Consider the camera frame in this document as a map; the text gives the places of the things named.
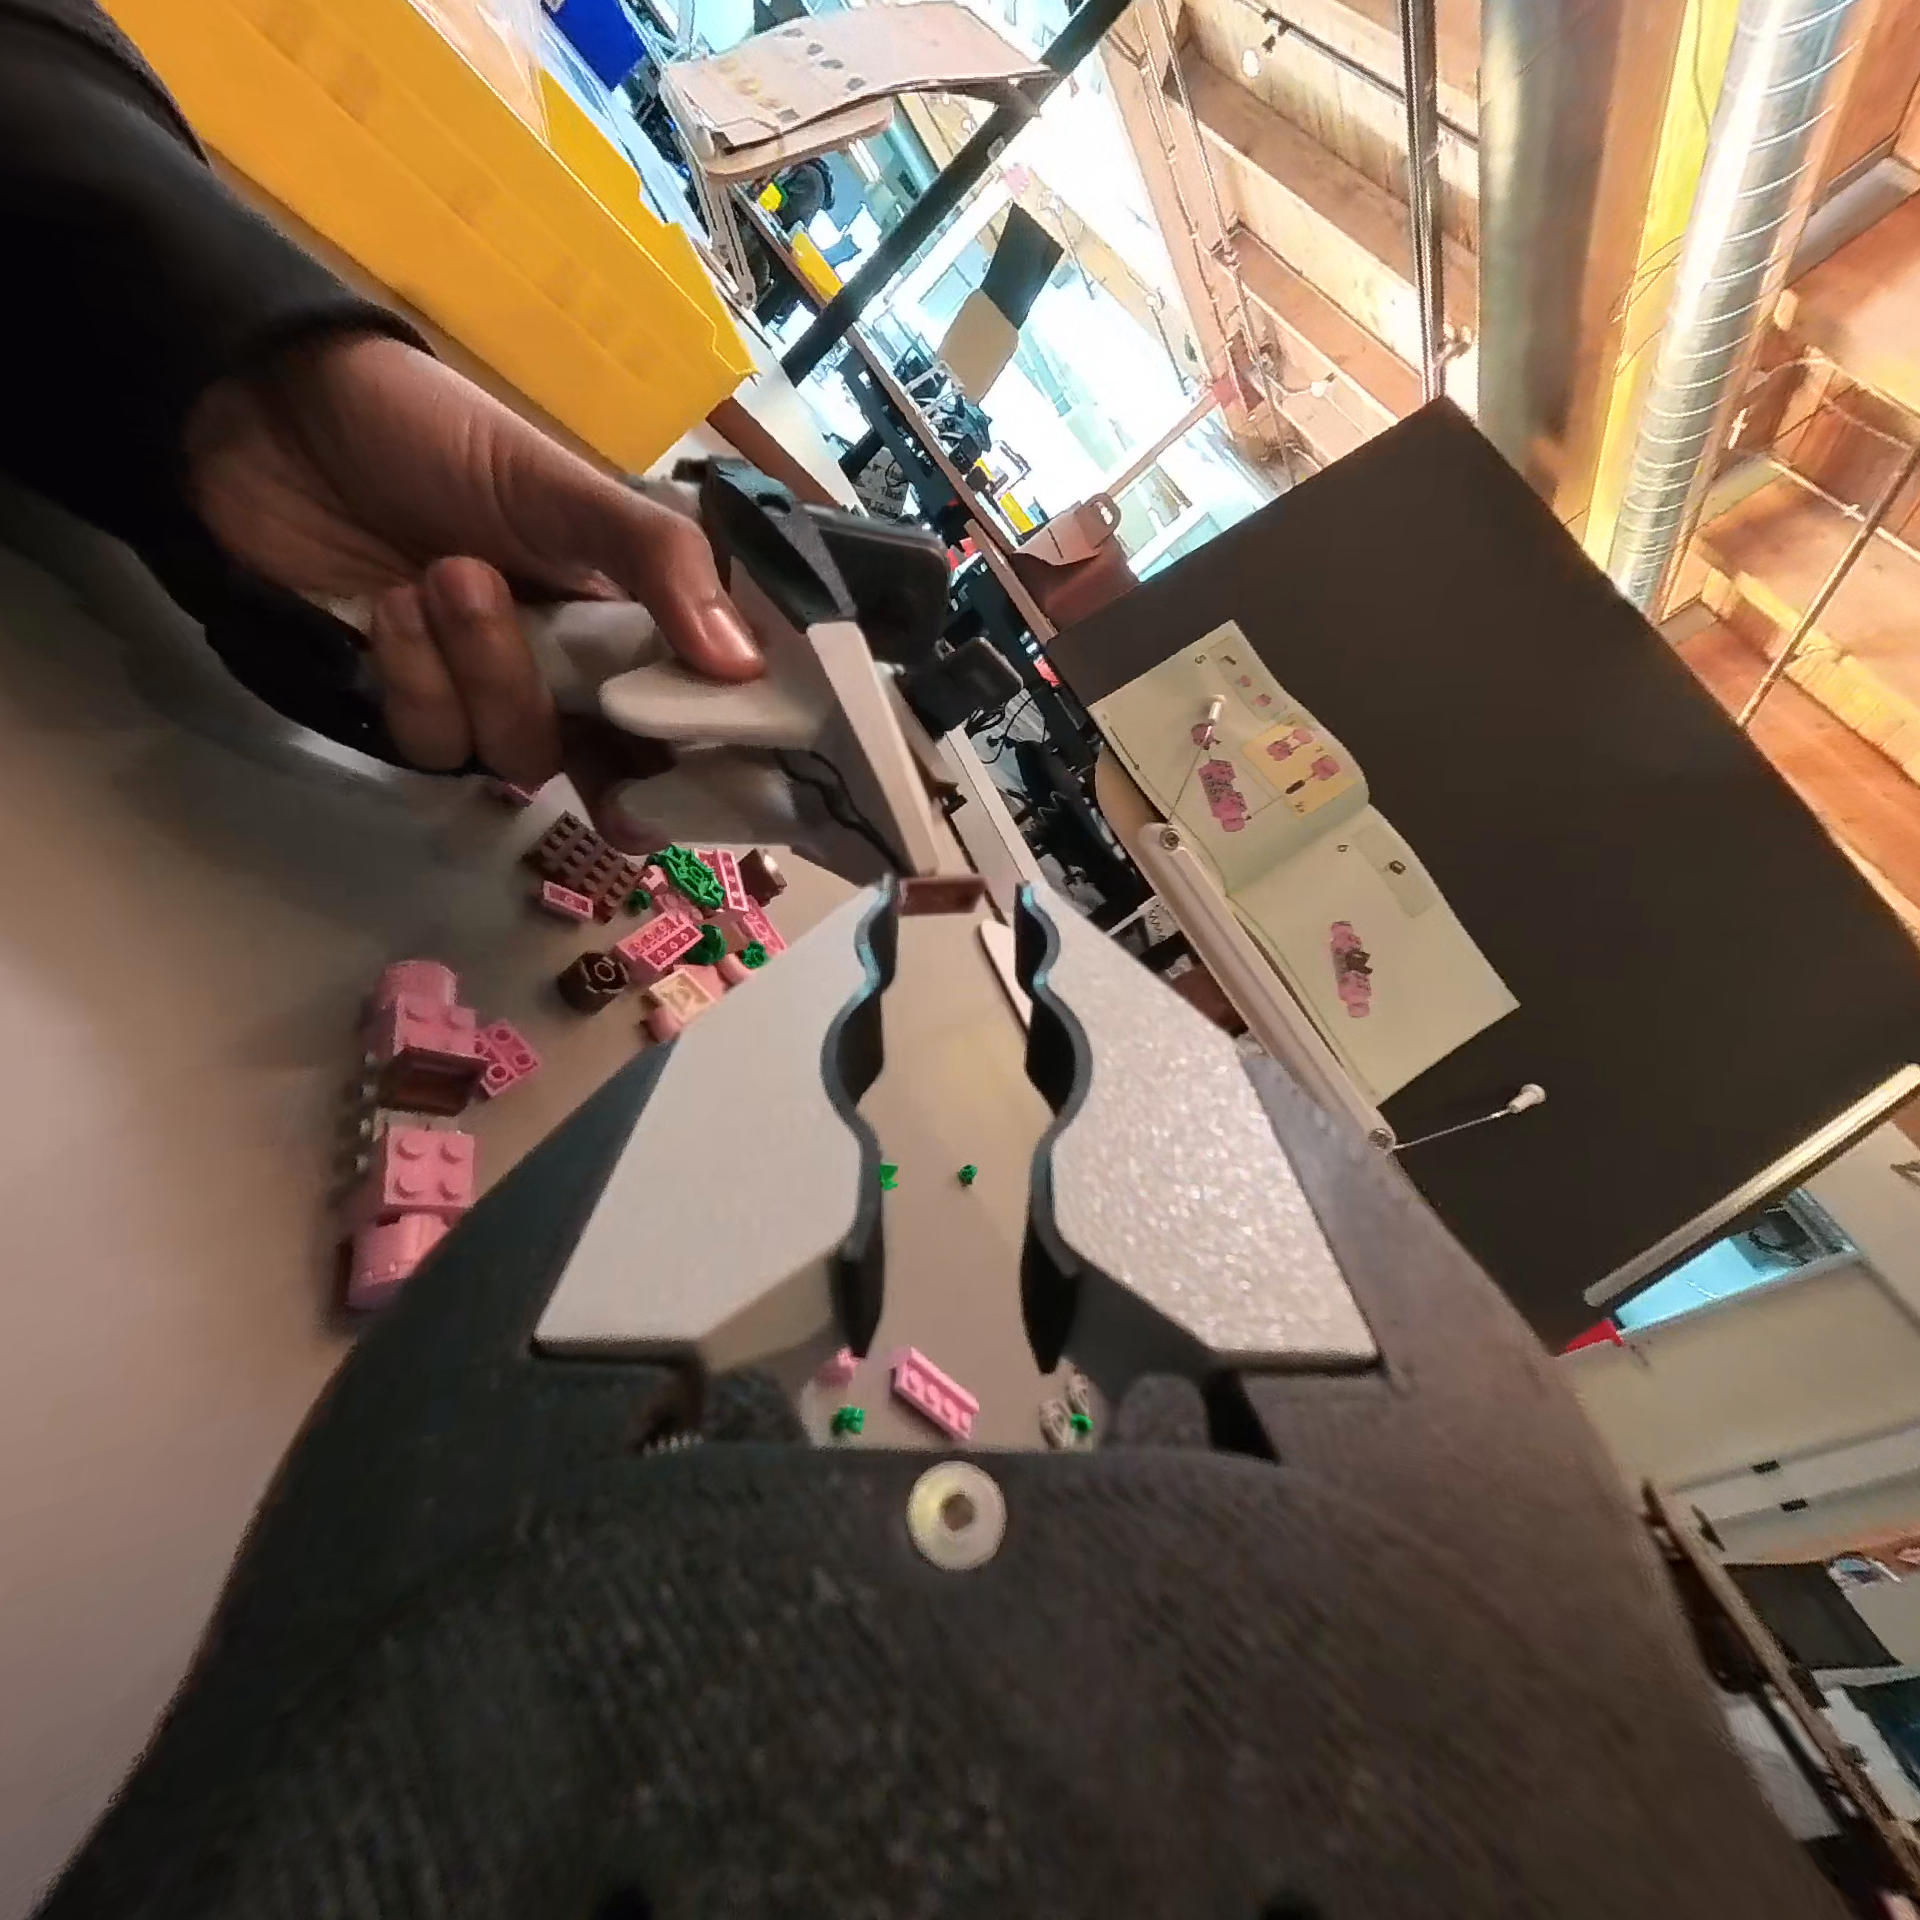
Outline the pale green instruction booklet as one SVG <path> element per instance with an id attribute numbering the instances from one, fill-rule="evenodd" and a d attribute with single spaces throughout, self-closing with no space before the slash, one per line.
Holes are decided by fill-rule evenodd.
<path id="1" fill-rule="evenodd" d="M 1213 623 L 1089 715 L 1371 1099 L 1518 1011 L 1360 760 L 1240 623 Z"/>

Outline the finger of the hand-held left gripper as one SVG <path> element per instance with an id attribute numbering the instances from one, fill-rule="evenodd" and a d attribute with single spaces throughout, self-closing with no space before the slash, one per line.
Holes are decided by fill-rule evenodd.
<path id="1" fill-rule="evenodd" d="M 900 876 L 945 876 L 943 827 L 928 804 L 921 759 L 900 726 L 891 678 L 875 662 L 859 625 L 847 619 L 812 623 L 807 646 L 831 696 L 835 719 L 822 733 L 830 743 L 822 757 L 896 854 Z"/>

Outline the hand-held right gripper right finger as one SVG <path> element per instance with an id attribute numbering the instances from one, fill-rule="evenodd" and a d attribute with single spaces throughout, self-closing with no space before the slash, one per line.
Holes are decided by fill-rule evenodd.
<path id="1" fill-rule="evenodd" d="M 1047 1107 L 1019 1263 L 1044 1374 L 1339 1376 L 1379 1361 L 1235 1043 L 1033 883 L 1024 1070 Z"/>

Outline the person's left hand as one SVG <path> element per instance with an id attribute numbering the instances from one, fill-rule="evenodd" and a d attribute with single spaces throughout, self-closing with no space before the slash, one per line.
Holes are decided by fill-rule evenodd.
<path id="1" fill-rule="evenodd" d="M 216 381 L 185 419 L 183 477 L 216 547 L 259 577 L 371 600 L 377 707 L 424 773 L 480 760 L 535 789 L 561 767 L 516 587 L 630 599 L 711 681 L 763 669 L 689 518 L 395 339 L 324 339 Z"/>

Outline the pink brick assembly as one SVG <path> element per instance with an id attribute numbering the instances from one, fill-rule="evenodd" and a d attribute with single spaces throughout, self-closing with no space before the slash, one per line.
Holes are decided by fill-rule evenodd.
<path id="1" fill-rule="evenodd" d="M 475 1140 L 462 1117 L 489 1071 L 453 966 L 381 968 L 355 1038 L 334 1187 L 339 1304 L 371 1316 L 473 1207 Z"/>

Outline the silver ventilation duct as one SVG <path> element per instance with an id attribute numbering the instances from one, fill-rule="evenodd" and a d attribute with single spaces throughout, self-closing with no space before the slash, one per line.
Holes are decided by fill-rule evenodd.
<path id="1" fill-rule="evenodd" d="M 1663 613 L 1761 321 L 1785 288 L 1870 9 L 1742 3 L 1735 14 L 1604 563 L 1649 619 Z"/>

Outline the large brown toy plate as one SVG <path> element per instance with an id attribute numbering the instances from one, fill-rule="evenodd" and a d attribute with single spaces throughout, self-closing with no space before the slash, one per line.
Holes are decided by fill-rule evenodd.
<path id="1" fill-rule="evenodd" d="M 629 895 L 639 887 L 641 864 L 615 847 L 598 830 L 568 808 L 520 853 L 540 883 L 553 883 L 592 905 L 597 921 L 613 921 L 625 910 Z"/>

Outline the pink brown toy bricks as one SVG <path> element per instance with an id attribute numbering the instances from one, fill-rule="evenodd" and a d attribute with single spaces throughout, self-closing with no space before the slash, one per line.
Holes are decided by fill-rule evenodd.
<path id="1" fill-rule="evenodd" d="M 535 1331 L 656 1081 L 649 1059 L 859 891 L 815 879 L 779 907 L 747 905 L 745 853 L 711 854 L 705 867 L 727 887 L 719 907 L 683 903 L 651 864 L 639 883 L 649 907 L 613 949 L 638 989 L 644 1046 L 636 1067 L 607 1085 L 606 1107 L 568 1119 L 500 1179 L 487 1217 L 463 1241 L 505 1255 L 509 1231 L 533 1229 L 536 1208 L 556 1208 L 557 1247 L 535 1255 L 533 1349 L 542 1360 L 615 1361 L 542 1352 Z M 1044 1110 L 1024 1070 L 1013 958 L 1013 929 L 991 901 L 972 917 L 899 917 L 896 979 L 879 1003 L 881 1070 L 859 1103 L 879 1148 L 878 1333 L 864 1355 L 725 1374 L 779 1381 L 815 1433 L 828 1431 L 831 1408 L 855 1403 L 868 1413 L 868 1438 L 884 1447 L 1047 1443 L 1039 1411 L 1064 1390 L 1057 1371 L 1035 1361 L 1019 1308 L 1029 1159 Z M 622 1361 L 661 1367 L 680 1384 L 721 1377 L 689 1361 Z"/>

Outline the person's left forearm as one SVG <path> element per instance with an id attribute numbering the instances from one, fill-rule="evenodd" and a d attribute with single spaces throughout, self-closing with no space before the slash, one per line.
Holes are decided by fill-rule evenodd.
<path id="1" fill-rule="evenodd" d="M 216 179 L 96 5 L 5 5 L 3 267 L 5 475 L 128 547 L 278 715 L 403 766 L 360 640 L 197 515 L 185 424 L 288 349 L 419 336 Z"/>

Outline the yellow storage bin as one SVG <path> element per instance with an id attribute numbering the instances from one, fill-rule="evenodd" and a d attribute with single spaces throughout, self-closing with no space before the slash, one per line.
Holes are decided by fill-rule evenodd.
<path id="1" fill-rule="evenodd" d="M 531 128 L 403 3 L 125 3 L 227 166 L 606 464 L 644 472 L 755 376 L 683 228 L 550 77 Z"/>

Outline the cardboard piece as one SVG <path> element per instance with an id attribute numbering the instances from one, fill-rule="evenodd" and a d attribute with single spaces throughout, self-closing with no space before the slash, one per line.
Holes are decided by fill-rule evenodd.
<path id="1" fill-rule="evenodd" d="M 872 5 L 801 14 L 705 60 L 663 71 L 663 99 L 697 168 L 761 183 L 800 159 L 887 129 L 905 96 L 991 103 L 1048 77 L 961 5 Z"/>

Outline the white book stand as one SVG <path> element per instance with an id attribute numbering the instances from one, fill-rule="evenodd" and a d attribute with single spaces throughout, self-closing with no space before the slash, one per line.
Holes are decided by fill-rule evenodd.
<path id="1" fill-rule="evenodd" d="M 1412 1145 L 1513 1119 L 1545 1103 L 1545 1087 L 1525 1084 L 1503 1103 L 1469 1119 L 1421 1135 L 1397 1135 L 1379 1103 L 1348 1075 L 1281 973 L 1240 923 L 1209 864 L 1193 849 L 1191 837 L 1180 825 L 1164 821 L 1128 774 L 1104 773 L 1104 777 L 1116 804 L 1105 814 L 1105 825 L 1120 830 L 1121 845 L 1145 876 L 1152 895 L 1164 901 L 1193 958 L 1207 966 L 1259 1049 L 1272 1063 L 1286 1067 L 1324 1110 L 1352 1119 L 1368 1145 L 1387 1153 L 1400 1153 Z"/>

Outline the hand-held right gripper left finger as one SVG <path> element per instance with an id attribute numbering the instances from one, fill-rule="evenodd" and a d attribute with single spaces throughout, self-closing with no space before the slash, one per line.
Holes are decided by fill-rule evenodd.
<path id="1" fill-rule="evenodd" d="M 705 1376 L 864 1355 L 884 1294 L 881 1070 L 900 883 L 840 903 L 649 1065 L 629 1140 L 535 1325 L 560 1357 Z"/>

